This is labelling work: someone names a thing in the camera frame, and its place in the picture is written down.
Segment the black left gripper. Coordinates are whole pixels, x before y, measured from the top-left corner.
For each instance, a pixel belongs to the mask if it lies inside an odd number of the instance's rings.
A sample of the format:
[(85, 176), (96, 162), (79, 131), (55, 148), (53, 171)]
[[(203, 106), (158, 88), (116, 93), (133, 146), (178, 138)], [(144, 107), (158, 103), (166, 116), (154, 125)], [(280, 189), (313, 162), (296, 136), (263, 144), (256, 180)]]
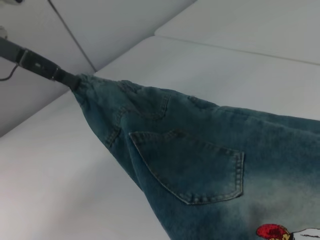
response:
[(46, 79), (55, 80), (72, 91), (77, 90), (80, 85), (81, 80), (78, 76), (60, 69), (54, 62), (3, 37), (0, 38), (0, 57), (15, 64), (9, 76), (1, 78), (1, 81), (9, 80), (15, 70), (21, 67)]

